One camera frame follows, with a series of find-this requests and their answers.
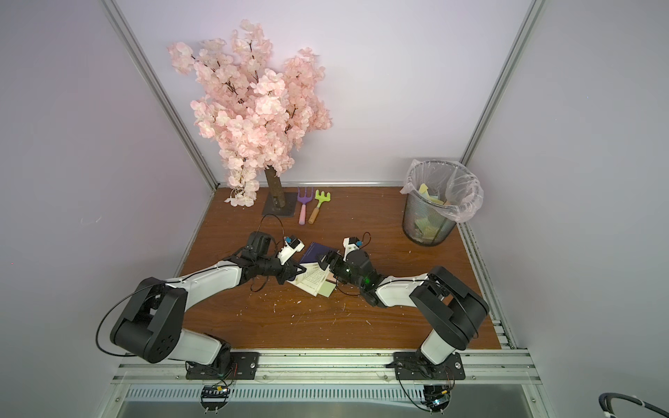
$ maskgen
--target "wooden handle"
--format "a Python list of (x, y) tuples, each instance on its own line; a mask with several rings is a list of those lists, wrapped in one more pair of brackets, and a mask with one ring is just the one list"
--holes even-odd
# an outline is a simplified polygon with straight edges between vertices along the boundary
[(304, 225), (304, 220), (306, 219), (306, 205), (303, 203), (300, 210), (300, 225)]
[(316, 221), (316, 217), (318, 216), (319, 210), (320, 209), (318, 208), (318, 206), (316, 206), (316, 209), (314, 209), (314, 211), (311, 213), (311, 216), (309, 217), (309, 224), (312, 224)]

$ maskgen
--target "dark blue book cover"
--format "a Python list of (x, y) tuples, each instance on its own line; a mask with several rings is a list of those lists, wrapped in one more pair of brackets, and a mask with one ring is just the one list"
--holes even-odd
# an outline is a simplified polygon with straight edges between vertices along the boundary
[(329, 251), (336, 251), (334, 248), (326, 247), (323, 244), (312, 242), (309, 248), (306, 249), (300, 263), (316, 263), (320, 257), (327, 254)]

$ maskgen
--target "silver metal panel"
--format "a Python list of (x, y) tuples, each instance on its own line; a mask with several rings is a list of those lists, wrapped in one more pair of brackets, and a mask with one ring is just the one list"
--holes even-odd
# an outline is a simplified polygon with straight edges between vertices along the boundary
[(215, 194), (216, 190), (212, 190), (211, 196), (209, 197), (209, 204), (205, 208), (204, 212), (202, 212), (202, 216), (200, 217), (200, 220), (197, 222), (197, 228), (195, 228), (195, 231), (193, 231), (193, 235), (191, 236), (190, 241), (188, 241), (188, 246), (186, 247), (186, 251), (183, 252), (181, 261), (179, 261), (179, 265), (177, 266), (177, 269), (174, 272), (174, 277), (179, 277), (181, 275), (181, 270), (183, 270), (183, 265), (186, 264), (186, 259), (188, 258), (188, 255), (191, 253), (191, 248), (193, 248), (193, 243), (195, 242), (195, 238), (197, 238), (197, 234), (200, 232), (200, 228), (202, 227), (202, 223), (205, 221), (207, 212), (209, 212), (209, 208), (211, 207), (211, 202), (213, 201), (213, 197), (215, 196)]
[(464, 244), (467, 255), (469, 256), (469, 261), (472, 264), (472, 269), (474, 270), (474, 275), (476, 276), (476, 281), (478, 286), (481, 289), (483, 298), (490, 305), (490, 318), (492, 319), (492, 324), (495, 326), (501, 326), (504, 329), (504, 335), (507, 339), (505, 343), (500, 341), (502, 347), (507, 346), (509, 348), (516, 348), (516, 342), (513, 338), (513, 333), (508, 327), (508, 322), (504, 317), (504, 312), (502, 311), (499, 299), (497, 294), (494, 291), (492, 282), (490, 281), (490, 275), (486, 269), (486, 264), (483, 262), (483, 257), (481, 256), (480, 250), (476, 245), (476, 238), (474, 238), (474, 233), (470, 228), (468, 223), (459, 223), (458, 229), (460, 230), (460, 237), (462, 237), (462, 243)]
[(497, 77), (497, 81), (492, 88), (490, 97), (488, 98), (488, 101), (483, 108), (483, 113), (481, 113), (481, 117), (476, 123), (476, 128), (472, 133), (472, 137), (467, 144), (467, 148), (465, 148), (464, 154), (460, 159), (460, 162), (464, 165), (469, 164), (469, 161), (472, 159), (472, 155), (476, 150), (476, 146), (478, 145), (481, 136), (483, 136), (483, 132), (486, 130), (488, 122), (490, 121), (490, 118), (492, 117), (492, 114), (494, 113), (500, 98), (504, 94), (504, 89), (506, 88), (506, 85), (511, 78), (513, 69), (516, 67), (516, 63), (518, 62), (520, 54), (525, 46), (525, 41), (527, 40), (535, 22), (537, 21), (537, 15), (539, 14), (539, 11), (541, 10), (544, 2), (545, 0), (533, 0), (530, 4), (530, 7), (527, 9), (527, 14), (525, 15), (525, 18), (520, 25), (520, 29), (518, 30), (518, 35), (516, 35), (516, 39), (511, 45), (511, 50), (506, 57), (506, 61), (504, 61), (502, 71), (499, 77)]
[[(396, 383), (385, 365), (393, 350), (259, 350), (256, 379), (268, 383), (364, 384)], [(460, 353), (467, 379), (458, 384), (539, 384), (539, 375), (527, 350), (467, 350)], [(128, 358), (119, 366), (115, 383), (183, 383), (183, 362), (149, 364)]]
[[(272, 391), (267, 385), (265, 396), (272, 397)], [(318, 388), (311, 387), (311, 397), (318, 396)], [(202, 416), (217, 416), (215, 413), (203, 414), (202, 406), (197, 401), (165, 402), (165, 401), (128, 401), (122, 410), (123, 418), (200, 418)], [(307, 418), (307, 417), (346, 417), (346, 418), (421, 418), (427, 417), (424, 411), (419, 411), (404, 398), (403, 401), (380, 401), (377, 399), (355, 399), (341, 401), (339, 399), (324, 399), (318, 401), (310, 399), (281, 398), (263, 400), (263, 398), (231, 399), (219, 410), (218, 416), (224, 417), (271, 417), (271, 418)], [(532, 417), (527, 399), (520, 385), (478, 385), (456, 387), (444, 416), (449, 417), (497, 417), (497, 418), (529, 418)]]
[(132, 58), (135, 67), (137, 67), (137, 70), (140, 74), (142, 74), (142, 77), (149, 85), (151, 92), (156, 96), (156, 99), (158, 99), (158, 103), (161, 105), (170, 123), (177, 131), (183, 146), (186, 147), (186, 151), (188, 151), (189, 155), (193, 159), (193, 162), (195, 165), (197, 165), (197, 168), (200, 170), (202, 177), (205, 179), (212, 190), (216, 190), (219, 184), (218, 181), (216, 181), (216, 178), (209, 169), (209, 166), (207, 166), (204, 157), (202, 157), (202, 154), (197, 148), (197, 145), (191, 138), (191, 135), (188, 133), (188, 129), (184, 125), (183, 121), (179, 117), (179, 114), (177, 113), (177, 110), (167, 96), (163, 85), (160, 83), (158, 77), (151, 68), (149, 60), (144, 55), (144, 51), (142, 51), (142, 47), (139, 45), (139, 42), (132, 34), (132, 30), (130, 29), (130, 26), (128, 26), (126, 19), (123, 17), (123, 13), (121, 13), (121, 10), (118, 8), (116, 1), (100, 0), (100, 2), (107, 19), (109, 19), (109, 22), (112, 24), (114, 30), (121, 38), (121, 41), (128, 51), (128, 54)]
[[(202, 385), (131, 385), (126, 401), (136, 402), (185, 402), (200, 401)], [(249, 385), (235, 383), (231, 386), (230, 401), (253, 402), (360, 402), (408, 403), (401, 387), (395, 385)], [(423, 391), (406, 388), (415, 401), (423, 400)]]

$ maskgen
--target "tree trunk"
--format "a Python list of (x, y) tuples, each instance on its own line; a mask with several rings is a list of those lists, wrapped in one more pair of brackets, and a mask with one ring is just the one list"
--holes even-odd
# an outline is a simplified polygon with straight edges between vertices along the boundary
[(284, 196), (283, 187), (281, 187), (281, 180), (277, 177), (274, 167), (270, 165), (265, 169), (265, 177), (267, 177), (267, 186), (270, 187), (270, 194), (274, 199), (274, 206), (286, 206), (286, 197)]

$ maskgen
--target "pink flower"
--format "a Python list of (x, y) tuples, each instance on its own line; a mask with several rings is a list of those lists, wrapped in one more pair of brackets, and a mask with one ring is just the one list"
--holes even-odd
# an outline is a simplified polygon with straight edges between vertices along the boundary
[(197, 125), (200, 127), (200, 135), (202, 135), (203, 138), (211, 138), (216, 134), (216, 131), (211, 127), (208, 120), (198, 122)]
[(177, 42), (174, 46), (181, 55), (193, 55), (193, 49), (183, 42)]
[(168, 51), (173, 67), (181, 74), (195, 70), (203, 86), (205, 97), (191, 108), (200, 135), (217, 140), (229, 169), (233, 191), (226, 202), (251, 206), (260, 187), (258, 171), (273, 166), (279, 175), (285, 172), (294, 164), (290, 151), (300, 147), (305, 133), (332, 123), (314, 92), (324, 77), (314, 52), (301, 49), (285, 61), (283, 72), (275, 72), (267, 68), (272, 43), (261, 25), (244, 20), (241, 27), (244, 36), (234, 31), (231, 41), (238, 64), (222, 52), (225, 41), (219, 38), (201, 42), (197, 57), (183, 42)]
[(285, 111), (278, 97), (262, 96), (256, 100), (256, 113), (258, 114), (278, 114)]
[(202, 41), (202, 46), (209, 49), (210, 51), (220, 51), (221, 48), (225, 45), (225, 41), (217, 37), (210, 39), (208, 41)]
[(244, 160), (240, 158), (230, 157), (227, 160), (227, 167), (230, 170), (241, 170), (242, 165), (244, 165)]

